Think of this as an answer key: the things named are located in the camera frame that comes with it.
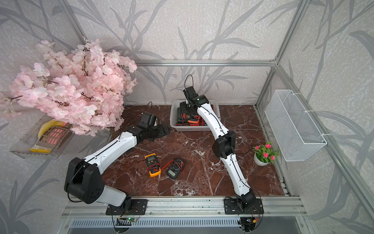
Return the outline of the small dark grey multimeter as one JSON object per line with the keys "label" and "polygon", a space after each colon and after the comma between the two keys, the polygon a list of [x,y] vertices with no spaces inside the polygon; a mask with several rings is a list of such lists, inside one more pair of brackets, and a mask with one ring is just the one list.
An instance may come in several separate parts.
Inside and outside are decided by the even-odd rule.
{"label": "small dark grey multimeter", "polygon": [[180,173],[184,172],[184,165],[185,164],[181,159],[175,158],[167,170],[167,176],[172,180],[177,179]]}

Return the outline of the yellow item on shelf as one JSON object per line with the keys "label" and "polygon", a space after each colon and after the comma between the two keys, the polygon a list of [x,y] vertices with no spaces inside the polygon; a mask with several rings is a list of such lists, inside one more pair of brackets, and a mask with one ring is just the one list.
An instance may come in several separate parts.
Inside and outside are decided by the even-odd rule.
{"label": "yellow item on shelf", "polygon": [[41,138],[42,135],[47,131],[49,130],[49,128],[53,127],[53,126],[57,126],[57,127],[63,127],[65,125],[65,122],[63,121],[58,121],[56,119],[52,119],[48,122],[46,122],[45,124],[42,125],[42,127],[40,128],[39,132],[38,132],[38,138]]}

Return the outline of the pink cherry blossom tree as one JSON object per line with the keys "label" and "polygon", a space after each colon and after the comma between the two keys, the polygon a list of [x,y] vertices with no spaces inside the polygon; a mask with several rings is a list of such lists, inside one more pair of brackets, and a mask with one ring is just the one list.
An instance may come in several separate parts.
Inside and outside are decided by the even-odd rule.
{"label": "pink cherry blossom tree", "polygon": [[124,97],[137,85],[131,77],[137,70],[134,60],[115,50],[104,51],[98,40],[70,53],[56,52],[49,41],[41,41],[37,49],[44,63],[22,67],[8,93],[1,93],[6,116],[18,115],[16,103],[70,124],[76,135],[95,136],[100,130],[121,128]]}

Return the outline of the small black red multimeter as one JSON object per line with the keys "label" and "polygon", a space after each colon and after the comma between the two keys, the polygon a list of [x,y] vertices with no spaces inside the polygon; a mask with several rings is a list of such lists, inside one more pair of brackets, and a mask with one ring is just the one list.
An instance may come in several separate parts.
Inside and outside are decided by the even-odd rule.
{"label": "small black red multimeter", "polygon": [[194,105],[189,105],[185,101],[181,102],[179,105],[179,113],[181,116],[183,114],[188,116],[197,116],[197,108]]}

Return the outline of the orange Victor multimeter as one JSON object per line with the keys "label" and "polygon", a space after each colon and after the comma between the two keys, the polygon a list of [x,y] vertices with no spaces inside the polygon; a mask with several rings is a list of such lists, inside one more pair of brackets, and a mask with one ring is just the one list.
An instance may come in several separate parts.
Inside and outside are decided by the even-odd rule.
{"label": "orange Victor multimeter", "polygon": [[202,121],[201,121],[201,117],[200,116],[194,116],[194,117],[191,117],[189,120],[188,120],[188,123],[190,126],[200,126]]}

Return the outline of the small potted pink flowers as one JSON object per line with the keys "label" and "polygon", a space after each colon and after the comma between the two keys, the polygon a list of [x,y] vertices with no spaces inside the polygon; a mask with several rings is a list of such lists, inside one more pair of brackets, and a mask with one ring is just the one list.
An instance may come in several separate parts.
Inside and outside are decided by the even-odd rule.
{"label": "small potted pink flowers", "polygon": [[280,155],[279,151],[274,149],[272,142],[267,142],[264,145],[254,146],[253,152],[255,163],[258,166],[274,164],[275,160],[277,160]]}

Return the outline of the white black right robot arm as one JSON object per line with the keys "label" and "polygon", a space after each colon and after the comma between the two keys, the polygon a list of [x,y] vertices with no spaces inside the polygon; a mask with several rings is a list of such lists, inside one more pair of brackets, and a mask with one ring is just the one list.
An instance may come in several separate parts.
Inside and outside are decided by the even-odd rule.
{"label": "white black right robot arm", "polygon": [[249,209],[255,203],[256,196],[246,182],[237,161],[235,132],[228,130],[221,123],[205,95],[198,95],[192,86],[185,88],[183,92],[187,105],[202,117],[214,136],[215,142],[212,145],[212,151],[223,162],[228,171],[234,186],[238,207],[243,211]]}

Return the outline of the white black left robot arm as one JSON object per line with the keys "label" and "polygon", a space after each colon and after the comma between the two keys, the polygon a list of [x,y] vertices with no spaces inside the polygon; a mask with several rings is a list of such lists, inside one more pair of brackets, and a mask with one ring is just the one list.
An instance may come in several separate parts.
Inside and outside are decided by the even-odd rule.
{"label": "white black left robot arm", "polygon": [[170,133],[170,128],[160,124],[158,117],[143,113],[137,125],[131,125],[117,138],[86,156],[74,158],[69,162],[64,191],[68,199],[75,197],[75,202],[108,204],[125,211],[131,209],[131,195],[104,184],[102,174],[125,152],[143,141],[154,141]]}

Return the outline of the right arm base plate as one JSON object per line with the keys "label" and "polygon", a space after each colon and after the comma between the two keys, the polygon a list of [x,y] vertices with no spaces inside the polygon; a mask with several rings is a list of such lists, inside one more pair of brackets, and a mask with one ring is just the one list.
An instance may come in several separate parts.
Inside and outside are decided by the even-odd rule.
{"label": "right arm base plate", "polygon": [[264,214],[261,199],[255,199],[251,205],[243,205],[232,197],[224,198],[224,209],[226,215],[262,215]]}

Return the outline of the aluminium front rail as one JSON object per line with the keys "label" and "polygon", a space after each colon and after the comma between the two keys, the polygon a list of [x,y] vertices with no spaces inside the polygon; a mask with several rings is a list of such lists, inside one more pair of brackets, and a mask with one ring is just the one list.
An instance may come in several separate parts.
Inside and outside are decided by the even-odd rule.
{"label": "aluminium front rail", "polygon": [[[143,217],[224,217],[234,210],[224,204],[224,197],[145,197],[147,207]],[[102,203],[69,202],[61,218],[106,217],[108,205]],[[262,197],[262,206],[248,214],[266,216],[307,216],[299,197]]]}

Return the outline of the white plastic perforated basket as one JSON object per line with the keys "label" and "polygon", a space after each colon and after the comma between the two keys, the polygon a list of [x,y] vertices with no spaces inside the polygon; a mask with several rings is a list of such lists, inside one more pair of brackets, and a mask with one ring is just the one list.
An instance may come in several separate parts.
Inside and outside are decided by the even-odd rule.
{"label": "white plastic perforated basket", "polygon": [[[185,102],[185,99],[177,99],[172,103],[171,111],[170,111],[170,126],[174,128],[176,131],[179,132],[196,132],[196,131],[210,131],[208,126],[189,126],[189,125],[180,125],[177,123],[178,120],[178,111],[177,109],[180,107],[181,102]],[[221,119],[220,114],[220,107],[216,100],[210,100],[209,101],[214,113],[218,117],[218,119]]]}

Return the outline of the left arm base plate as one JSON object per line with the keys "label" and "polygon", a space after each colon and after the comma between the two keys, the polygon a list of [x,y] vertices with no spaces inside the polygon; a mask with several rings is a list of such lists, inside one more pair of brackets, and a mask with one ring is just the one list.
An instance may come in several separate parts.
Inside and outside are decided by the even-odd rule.
{"label": "left arm base plate", "polygon": [[105,215],[144,215],[147,209],[147,199],[131,199],[117,207],[108,205]]}

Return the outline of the small yellow multimeter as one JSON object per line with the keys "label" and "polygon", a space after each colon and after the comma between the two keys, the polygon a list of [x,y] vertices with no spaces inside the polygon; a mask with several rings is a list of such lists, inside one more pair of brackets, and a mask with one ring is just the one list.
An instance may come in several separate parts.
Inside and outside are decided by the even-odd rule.
{"label": "small yellow multimeter", "polygon": [[145,162],[147,165],[147,171],[151,178],[159,176],[161,174],[161,165],[158,162],[156,154],[145,156]]}

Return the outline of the clear acrylic wall shelf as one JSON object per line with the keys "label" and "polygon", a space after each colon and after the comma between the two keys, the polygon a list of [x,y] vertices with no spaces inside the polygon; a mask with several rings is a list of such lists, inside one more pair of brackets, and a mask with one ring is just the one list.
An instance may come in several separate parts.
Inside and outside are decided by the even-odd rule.
{"label": "clear acrylic wall shelf", "polygon": [[53,126],[41,138],[38,132],[43,124],[53,118],[44,115],[11,149],[10,152],[23,159],[56,160],[73,137],[71,124]]}

